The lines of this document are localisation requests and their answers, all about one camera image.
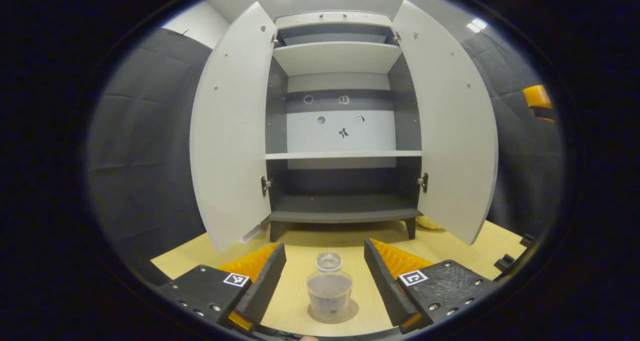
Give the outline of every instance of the cabinet leg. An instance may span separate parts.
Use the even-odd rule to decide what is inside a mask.
[[[416,238],[416,218],[407,218],[404,220],[404,224],[407,234],[409,234],[409,240],[414,240]]]
[[[276,241],[278,241],[281,222],[271,221],[270,224],[271,226],[270,226],[270,232],[269,232],[269,241],[271,241],[272,243],[275,243]]]

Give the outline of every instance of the jar lid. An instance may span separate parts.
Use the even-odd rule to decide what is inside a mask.
[[[335,252],[322,252],[315,261],[315,268],[321,273],[334,273],[343,268],[343,260]]]

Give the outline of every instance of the ceiling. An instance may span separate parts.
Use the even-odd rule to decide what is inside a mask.
[[[324,10],[368,11],[388,15],[393,20],[403,0],[206,0],[231,24],[242,11],[258,1],[273,19]],[[467,24],[475,17],[447,0],[408,0],[442,24],[462,42],[474,35]]]

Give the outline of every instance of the door hinge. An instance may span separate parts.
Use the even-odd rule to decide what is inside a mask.
[[[267,196],[267,190],[271,188],[274,180],[267,180],[267,178],[263,176],[260,177],[260,183],[262,184],[262,195]]]
[[[423,193],[427,192],[427,184],[429,184],[429,174],[424,173],[423,177],[419,177],[417,180],[418,185],[422,186]]]

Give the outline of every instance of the ceiling light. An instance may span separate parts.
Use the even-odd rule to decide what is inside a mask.
[[[484,22],[481,19],[474,19],[473,21],[471,21],[471,24],[474,24],[475,26],[477,26],[480,30],[484,30],[485,27],[487,27],[487,23]]]
[[[476,26],[475,24],[468,23],[468,24],[466,24],[466,27],[468,27],[469,29],[471,29],[471,31],[473,31],[475,33],[480,32],[480,27]]]

